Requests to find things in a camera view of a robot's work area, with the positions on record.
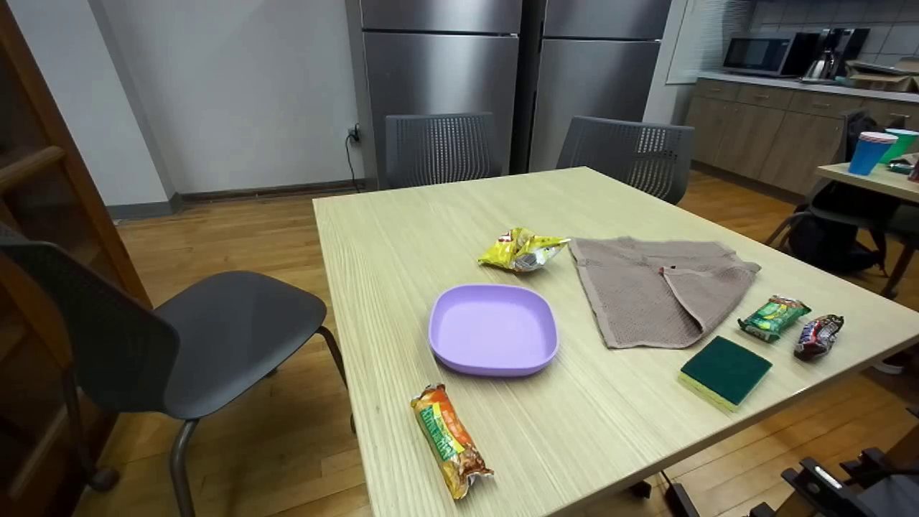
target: small packet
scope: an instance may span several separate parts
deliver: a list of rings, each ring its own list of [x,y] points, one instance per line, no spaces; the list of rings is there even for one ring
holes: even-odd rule
[[[846,326],[846,320],[837,314],[827,314],[823,320],[807,322],[800,337],[795,358],[802,363],[814,363],[814,359],[824,358],[833,348],[843,326]]]
[[[787,327],[794,327],[811,307],[800,299],[774,297],[764,307],[741,320],[741,330],[777,342]]]
[[[466,500],[479,478],[492,478],[482,455],[464,429],[446,386],[428,386],[413,402],[413,416],[436,457],[453,500]]]
[[[479,264],[512,271],[512,274],[537,274],[550,264],[550,260],[567,247],[567,240],[557,237],[534,237],[522,228],[502,233],[482,257]]]

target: refrigerator door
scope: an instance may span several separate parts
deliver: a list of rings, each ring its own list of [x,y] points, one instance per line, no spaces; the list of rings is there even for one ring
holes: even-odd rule
[[[518,39],[366,33],[377,165],[386,115],[489,112],[512,159]]]
[[[656,42],[544,42],[528,169],[555,169],[574,115],[640,121]]]
[[[670,0],[547,0],[544,39],[662,39]]]
[[[363,0],[363,29],[520,33],[522,0]]]

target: wire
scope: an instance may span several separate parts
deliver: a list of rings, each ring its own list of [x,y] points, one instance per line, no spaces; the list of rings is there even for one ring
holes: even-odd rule
[[[354,165],[350,165],[350,135],[347,134],[344,134],[344,162],[347,162],[350,187],[360,194],[363,182],[357,178]]]

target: wooden cabinet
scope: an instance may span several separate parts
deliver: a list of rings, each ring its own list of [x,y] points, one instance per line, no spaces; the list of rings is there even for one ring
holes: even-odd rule
[[[843,162],[843,129],[854,112],[884,128],[909,119],[919,129],[919,105],[698,82],[686,115],[698,134],[692,159],[802,198],[814,194],[818,165]]]
[[[149,304],[7,3],[0,3],[0,224],[67,247]],[[0,290],[0,516],[70,516],[84,471],[67,435],[60,373],[14,297]],[[116,419],[89,399],[82,405],[97,455]]]

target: chair backrest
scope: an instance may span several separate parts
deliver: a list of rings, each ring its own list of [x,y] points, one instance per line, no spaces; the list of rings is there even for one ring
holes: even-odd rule
[[[0,231],[10,257],[60,312],[82,389],[112,412],[162,412],[176,330],[60,247]]]
[[[591,167],[679,205],[690,184],[692,128],[574,119],[560,167]]]
[[[386,184],[418,187],[502,175],[494,115],[389,115]]]

